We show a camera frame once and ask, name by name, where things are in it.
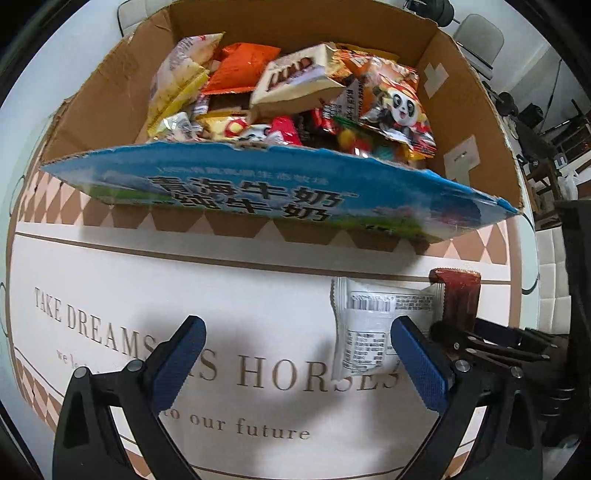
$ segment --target cardboard box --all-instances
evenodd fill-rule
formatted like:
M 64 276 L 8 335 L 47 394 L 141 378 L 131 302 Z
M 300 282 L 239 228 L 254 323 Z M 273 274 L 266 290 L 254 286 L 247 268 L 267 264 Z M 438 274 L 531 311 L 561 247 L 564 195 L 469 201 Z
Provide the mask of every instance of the cardboard box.
M 428 166 L 440 177 L 327 150 L 137 144 L 162 60 L 185 36 L 221 31 L 222 45 L 290 53 L 336 41 L 399 55 L 421 76 L 418 96 L 438 148 Z M 494 107 L 455 42 L 434 22 L 372 0 L 172 4 L 105 57 L 63 113 L 42 164 L 106 203 L 187 205 L 430 242 L 499 222 L 522 205 Z

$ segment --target blue gripper pad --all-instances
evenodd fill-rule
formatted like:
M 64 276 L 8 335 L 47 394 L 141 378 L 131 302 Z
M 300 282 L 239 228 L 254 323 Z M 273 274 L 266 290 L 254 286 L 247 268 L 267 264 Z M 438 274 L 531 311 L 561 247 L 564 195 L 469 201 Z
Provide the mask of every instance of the blue gripper pad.
M 447 392 L 453 373 L 442 351 L 428 340 L 407 316 L 398 317 L 390 328 L 392 346 L 402 360 L 423 403 L 442 415 L 448 405 Z
M 164 356 L 153 379 L 152 411 L 161 412 L 173 406 L 178 392 L 205 346 L 205 322 L 196 316 L 188 317 L 168 342 L 161 343 L 150 355 Z

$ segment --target panda face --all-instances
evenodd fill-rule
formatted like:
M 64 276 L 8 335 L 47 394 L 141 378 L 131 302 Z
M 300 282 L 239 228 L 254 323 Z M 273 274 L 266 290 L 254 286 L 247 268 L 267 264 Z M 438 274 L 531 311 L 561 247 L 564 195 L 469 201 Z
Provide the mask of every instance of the panda face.
M 418 108 L 415 101 L 396 90 L 392 95 L 392 116 L 398 125 L 411 127 L 417 123 Z

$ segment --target screw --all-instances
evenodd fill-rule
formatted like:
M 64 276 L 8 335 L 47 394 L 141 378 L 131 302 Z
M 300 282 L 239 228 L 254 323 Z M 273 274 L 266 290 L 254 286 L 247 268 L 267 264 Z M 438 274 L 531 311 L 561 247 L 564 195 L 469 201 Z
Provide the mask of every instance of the screw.
M 523 370 L 521 368 L 511 367 L 509 371 L 511 372 L 511 375 L 513 375 L 515 378 L 523 378 Z
M 88 372 L 86 367 L 78 367 L 76 370 L 74 370 L 74 376 L 76 378 L 82 378 L 86 375 L 86 372 Z
M 140 370 L 142 370 L 142 367 L 144 366 L 144 363 L 141 360 L 132 360 L 131 362 L 129 362 L 126 366 L 126 369 L 129 370 L 130 372 L 139 372 Z
M 470 370 L 470 364 L 465 360 L 457 360 L 456 370 L 462 373 L 466 373 L 468 370 Z

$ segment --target white tape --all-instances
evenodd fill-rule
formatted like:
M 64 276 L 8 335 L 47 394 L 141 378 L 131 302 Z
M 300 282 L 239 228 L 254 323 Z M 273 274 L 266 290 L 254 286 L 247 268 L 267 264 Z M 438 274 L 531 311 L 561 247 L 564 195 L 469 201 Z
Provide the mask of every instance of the white tape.
M 445 176 L 448 180 L 455 180 L 462 185 L 470 186 L 471 169 L 480 165 L 480 155 L 476 145 L 476 137 L 472 135 L 452 148 L 443 156 Z
M 431 98 L 447 80 L 449 74 L 446 72 L 446 69 L 443 68 L 443 65 L 439 64 L 437 65 L 437 68 L 434 69 L 433 65 L 429 63 L 425 67 L 425 77 L 427 77 L 427 81 L 425 82 L 425 92 L 427 92 L 427 95 Z

